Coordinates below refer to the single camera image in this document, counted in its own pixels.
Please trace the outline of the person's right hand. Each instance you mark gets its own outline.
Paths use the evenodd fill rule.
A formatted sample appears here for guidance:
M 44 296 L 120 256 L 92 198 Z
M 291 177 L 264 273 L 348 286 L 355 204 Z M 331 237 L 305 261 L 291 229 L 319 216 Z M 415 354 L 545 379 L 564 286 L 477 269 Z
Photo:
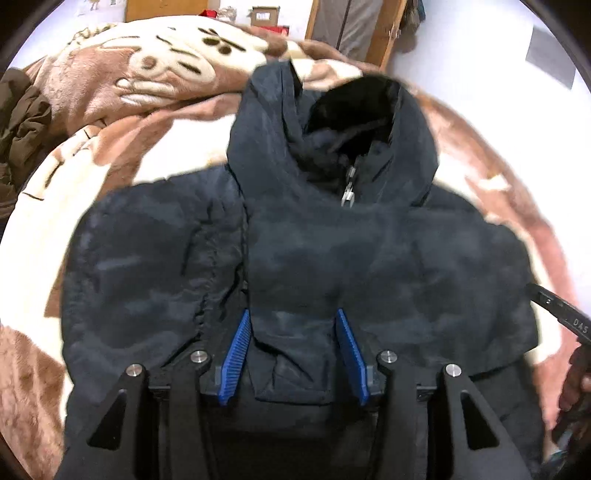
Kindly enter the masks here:
M 581 345 L 572 354 L 570 368 L 565 378 L 559 397 L 559 408 L 562 412 L 572 409 L 584 394 L 591 390 L 590 386 L 590 347 Z

